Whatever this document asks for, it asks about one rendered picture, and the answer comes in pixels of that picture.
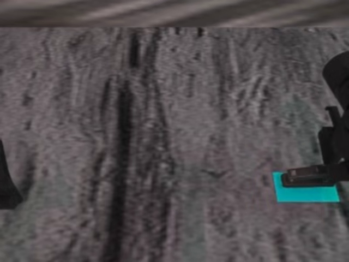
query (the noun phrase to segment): black object on teal mat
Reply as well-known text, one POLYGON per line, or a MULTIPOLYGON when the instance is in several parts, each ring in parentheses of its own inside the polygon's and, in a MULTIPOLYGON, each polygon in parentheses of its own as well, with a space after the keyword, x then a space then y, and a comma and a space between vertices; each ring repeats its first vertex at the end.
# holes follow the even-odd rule
POLYGON ((329 203, 339 202, 336 185, 332 187, 286 188, 281 183, 282 172, 273 172, 276 199, 279 203, 329 203))

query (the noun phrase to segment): wooden floor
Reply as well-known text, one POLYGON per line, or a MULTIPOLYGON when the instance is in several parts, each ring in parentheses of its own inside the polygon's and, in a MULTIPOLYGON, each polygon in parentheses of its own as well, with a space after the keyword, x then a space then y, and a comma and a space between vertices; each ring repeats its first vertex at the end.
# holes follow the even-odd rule
POLYGON ((347 0, 2 0, 0 26, 347 26, 347 0))
POLYGON ((321 162, 345 29, 0 29, 0 137, 26 201, 0 261, 343 262, 340 204, 277 204, 321 162))

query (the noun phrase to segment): teal rectangle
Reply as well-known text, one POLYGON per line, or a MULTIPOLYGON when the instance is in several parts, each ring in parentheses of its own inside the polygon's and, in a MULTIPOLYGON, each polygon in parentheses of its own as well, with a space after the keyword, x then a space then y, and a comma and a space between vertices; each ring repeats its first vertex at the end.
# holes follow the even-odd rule
POLYGON ((332 187, 286 188, 281 182, 282 172, 273 172, 276 199, 279 203, 333 203, 339 202, 336 185, 332 187))

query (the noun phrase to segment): black tool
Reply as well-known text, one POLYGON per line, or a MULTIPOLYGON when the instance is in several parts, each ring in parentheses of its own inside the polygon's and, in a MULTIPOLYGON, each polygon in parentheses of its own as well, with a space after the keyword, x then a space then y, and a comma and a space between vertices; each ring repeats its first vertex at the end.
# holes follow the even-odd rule
POLYGON ((343 108, 328 106, 332 127, 318 133, 323 164, 290 169, 281 176, 284 187, 334 186, 349 181, 349 52, 333 57, 322 72, 326 83, 343 108))
POLYGON ((14 209, 21 202, 23 198, 10 177, 4 146, 0 140, 0 209, 14 209))

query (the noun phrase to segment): gray textured surface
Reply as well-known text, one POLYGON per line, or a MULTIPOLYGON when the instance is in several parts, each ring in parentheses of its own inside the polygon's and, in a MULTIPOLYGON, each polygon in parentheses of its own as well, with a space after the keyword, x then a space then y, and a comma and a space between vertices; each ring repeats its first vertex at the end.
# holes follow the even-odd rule
POLYGON ((347 0, 2 0, 0 26, 348 26, 347 0))
POLYGON ((0 261, 345 262, 348 204, 277 204, 320 163, 346 29, 0 29, 0 137, 27 199, 0 261))

